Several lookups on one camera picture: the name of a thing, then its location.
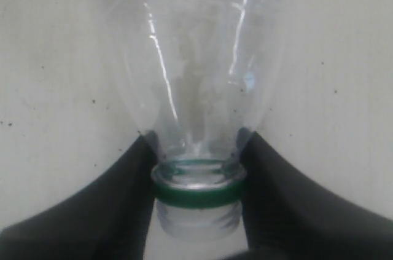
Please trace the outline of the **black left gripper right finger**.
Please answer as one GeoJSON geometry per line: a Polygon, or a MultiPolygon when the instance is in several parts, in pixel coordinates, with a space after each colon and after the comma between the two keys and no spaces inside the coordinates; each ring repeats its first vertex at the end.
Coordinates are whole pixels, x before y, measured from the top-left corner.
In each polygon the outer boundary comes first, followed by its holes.
{"type": "Polygon", "coordinates": [[[334,194],[259,134],[238,132],[248,249],[237,259],[391,259],[392,221],[334,194]]]}

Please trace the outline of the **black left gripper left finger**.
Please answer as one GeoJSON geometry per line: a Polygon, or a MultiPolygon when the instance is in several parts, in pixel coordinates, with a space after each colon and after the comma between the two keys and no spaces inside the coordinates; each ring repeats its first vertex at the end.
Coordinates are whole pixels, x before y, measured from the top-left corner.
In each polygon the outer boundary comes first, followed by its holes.
{"type": "Polygon", "coordinates": [[[68,199],[1,231],[1,259],[143,259],[154,206],[154,132],[68,199]]]}

